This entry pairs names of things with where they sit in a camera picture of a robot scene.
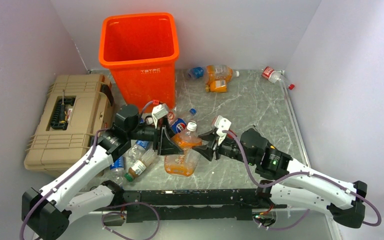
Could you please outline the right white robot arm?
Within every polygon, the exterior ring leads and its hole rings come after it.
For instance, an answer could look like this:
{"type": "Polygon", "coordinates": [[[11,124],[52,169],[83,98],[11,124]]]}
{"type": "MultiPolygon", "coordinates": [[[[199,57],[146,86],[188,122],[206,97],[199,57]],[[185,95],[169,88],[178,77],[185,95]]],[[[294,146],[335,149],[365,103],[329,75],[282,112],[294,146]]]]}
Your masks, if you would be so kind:
{"type": "Polygon", "coordinates": [[[260,207],[307,208],[354,229],[365,223],[366,183],[338,180],[311,169],[275,148],[253,128],[240,138],[229,134],[222,143],[218,143],[215,131],[202,137],[207,144],[195,146],[193,150],[209,161],[225,156],[242,162],[249,179],[257,186],[255,200],[260,207]]]}

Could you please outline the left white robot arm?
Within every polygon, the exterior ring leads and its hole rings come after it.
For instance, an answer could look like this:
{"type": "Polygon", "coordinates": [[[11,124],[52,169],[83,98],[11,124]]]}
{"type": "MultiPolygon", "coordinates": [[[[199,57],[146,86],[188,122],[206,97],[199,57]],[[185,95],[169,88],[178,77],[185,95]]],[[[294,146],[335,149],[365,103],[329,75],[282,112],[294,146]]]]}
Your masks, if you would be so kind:
{"type": "Polygon", "coordinates": [[[124,192],[112,180],[84,194],[80,190],[127,152],[133,140],[152,142],[160,156],[182,153],[172,140],[169,107],[156,100],[149,105],[153,106],[153,125],[142,120],[142,111],[135,105],[122,105],[112,126],[95,133],[91,148],[74,165],[41,189],[31,188],[22,195],[20,239],[29,228],[39,239],[56,240],[71,223],[95,209],[119,209],[124,192]]]}

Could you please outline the wide orange label bottle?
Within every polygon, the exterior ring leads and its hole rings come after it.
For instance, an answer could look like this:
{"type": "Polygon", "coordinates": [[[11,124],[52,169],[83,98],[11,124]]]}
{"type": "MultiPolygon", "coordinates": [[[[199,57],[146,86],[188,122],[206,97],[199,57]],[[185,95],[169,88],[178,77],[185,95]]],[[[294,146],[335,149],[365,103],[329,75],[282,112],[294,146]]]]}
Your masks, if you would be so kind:
{"type": "Polygon", "coordinates": [[[186,129],[172,138],[183,150],[183,153],[168,155],[164,158],[164,169],[168,174],[189,177],[194,173],[200,155],[194,152],[192,148],[203,144],[202,139],[197,134],[197,126],[195,121],[190,121],[186,129]]]}

